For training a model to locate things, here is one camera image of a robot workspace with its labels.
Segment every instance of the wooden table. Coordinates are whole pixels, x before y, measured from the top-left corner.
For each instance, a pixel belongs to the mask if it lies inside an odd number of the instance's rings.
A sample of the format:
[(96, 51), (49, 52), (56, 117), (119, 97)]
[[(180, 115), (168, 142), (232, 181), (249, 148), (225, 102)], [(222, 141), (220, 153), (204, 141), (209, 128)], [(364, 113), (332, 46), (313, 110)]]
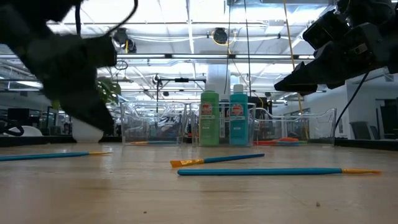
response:
[[(0, 223), (397, 223), (398, 153), (355, 148), (252, 149), (53, 144), (1, 154), (113, 151), (0, 162)], [(169, 160), (265, 152), (191, 167), (359, 167), (381, 175), (179, 177)]]

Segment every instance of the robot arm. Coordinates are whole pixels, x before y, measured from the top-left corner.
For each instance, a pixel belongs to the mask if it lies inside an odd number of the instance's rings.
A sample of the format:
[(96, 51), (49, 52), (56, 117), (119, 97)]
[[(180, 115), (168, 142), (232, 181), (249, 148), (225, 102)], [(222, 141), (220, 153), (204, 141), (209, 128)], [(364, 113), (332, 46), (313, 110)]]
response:
[(338, 11), (327, 12), (303, 33), (315, 60), (299, 64), (275, 89), (307, 95), (319, 84), (333, 89), (385, 66), (397, 73), (397, 25), (390, 0), (340, 0)]
[(96, 90), (97, 68), (116, 64), (109, 36), (57, 35), (47, 21), (61, 21), (82, 0), (0, 0), (0, 43), (7, 44), (59, 100), (70, 116), (107, 131), (113, 118)]

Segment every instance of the clear plastic container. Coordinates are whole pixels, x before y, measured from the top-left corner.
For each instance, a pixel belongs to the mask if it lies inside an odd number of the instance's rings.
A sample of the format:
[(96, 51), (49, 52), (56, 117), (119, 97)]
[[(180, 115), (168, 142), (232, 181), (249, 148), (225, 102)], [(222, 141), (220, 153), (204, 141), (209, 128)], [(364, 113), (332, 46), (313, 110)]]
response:
[[(225, 146), (233, 146), (233, 147), (250, 147), (253, 145), (254, 139), (254, 114), (256, 112), (256, 105), (254, 103), (248, 103), (248, 123), (247, 123), (247, 134), (248, 134), (248, 142), (247, 144), (240, 145), (232, 145), (229, 142), (229, 135), (231, 134), (230, 130), (230, 120), (229, 113), (232, 108), (232, 104), (230, 103), (219, 103), (217, 108), (212, 108), (213, 110), (218, 110), (218, 118), (208, 117), (206, 114), (201, 114), (201, 103), (190, 103), (189, 105), (189, 115), (190, 122), (192, 128), (192, 145), (193, 146), (209, 146), (209, 147), (225, 147)], [(206, 122), (209, 122), (209, 119), (213, 119), (214, 122), (219, 123), (217, 131), (214, 130), (206, 130), (203, 129), (203, 122), (206, 119)], [(218, 143), (216, 144), (207, 144), (202, 136), (201, 132), (211, 131), (217, 134)]]
[(254, 143), (260, 146), (332, 146), (335, 123), (336, 109), (323, 114), (275, 116), (257, 108)]
[(185, 103), (133, 101), (121, 104), (122, 140), (133, 146), (179, 146), (187, 123)]

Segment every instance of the table surface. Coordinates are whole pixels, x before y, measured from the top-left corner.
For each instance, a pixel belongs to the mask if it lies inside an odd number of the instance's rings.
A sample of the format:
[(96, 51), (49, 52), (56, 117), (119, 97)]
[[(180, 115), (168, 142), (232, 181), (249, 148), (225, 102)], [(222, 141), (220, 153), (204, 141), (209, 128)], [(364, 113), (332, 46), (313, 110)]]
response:
[[(1, 155), (113, 151), (0, 162), (1, 223), (397, 223), (398, 153), (322, 147), (53, 144)], [(197, 168), (355, 167), (381, 175), (178, 176), (169, 160), (265, 152)]]

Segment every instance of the blue paint bottle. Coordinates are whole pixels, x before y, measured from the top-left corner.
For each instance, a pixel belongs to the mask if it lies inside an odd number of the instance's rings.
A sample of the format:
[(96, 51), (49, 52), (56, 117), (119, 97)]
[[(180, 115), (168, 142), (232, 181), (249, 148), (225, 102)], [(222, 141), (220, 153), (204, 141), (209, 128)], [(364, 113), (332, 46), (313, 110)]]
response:
[(249, 144), (248, 96), (243, 93), (243, 85), (234, 85), (234, 93), (229, 98), (229, 144), (247, 146)]

